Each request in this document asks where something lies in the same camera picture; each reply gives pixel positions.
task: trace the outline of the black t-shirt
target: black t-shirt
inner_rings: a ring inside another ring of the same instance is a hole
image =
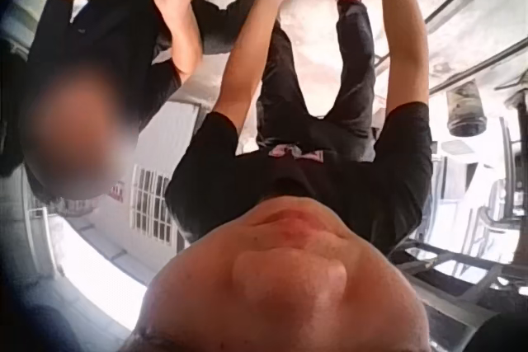
[[[91,0],[70,22],[73,1],[48,0],[28,58],[24,108],[60,73],[92,64],[112,78],[143,129],[181,85],[170,59],[152,64],[158,16],[149,2]]]
[[[233,123],[213,112],[174,171],[165,199],[191,241],[278,195],[327,205],[384,254],[422,220],[432,175],[428,107],[422,103],[390,113],[373,162],[284,145],[236,156],[237,145]]]

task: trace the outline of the man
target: man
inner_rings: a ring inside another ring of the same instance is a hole
[[[125,351],[429,350],[425,310],[384,257],[420,223],[430,187],[417,0],[383,0],[391,69],[372,163],[356,161],[374,85],[365,7],[338,2],[342,88],[316,120],[276,24],[282,1],[255,1],[216,106],[174,172],[166,201],[194,243],[150,284]],[[237,157],[261,77],[260,150]]]
[[[222,11],[205,0],[89,0],[70,23],[73,0],[48,0],[21,112],[37,197],[107,192],[131,159],[138,132],[193,74],[202,52],[231,50],[251,4],[238,0]],[[157,46],[165,36],[169,59]]]

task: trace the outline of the cylindrical object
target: cylindrical object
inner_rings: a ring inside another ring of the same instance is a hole
[[[484,115],[479,89],[475,81],[447,92],[449,120],[447,128],[459,138],[477,136],[486,130],[488,120]]]

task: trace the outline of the raised arm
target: raised arm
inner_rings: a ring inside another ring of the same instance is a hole
[[[417,0],[382,0],[389,42],[387,115],[400,105],[429,101],[427,31]]]
[[[225,67],[213,111],[228,117],[239,134],[264,73],[271,32],[283,1],[255,1]]]
[[[184,83],[202,58],[200,31],[191,0],[154,0],[171,31],[172,61]]]

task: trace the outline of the white window frame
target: white window frame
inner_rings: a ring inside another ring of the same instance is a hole
[[[130,190],[130,227],[166,246],[176,246],[177,227],[164,198],[169,181],[170,178],[161,172],[137,164],[134,166]]]

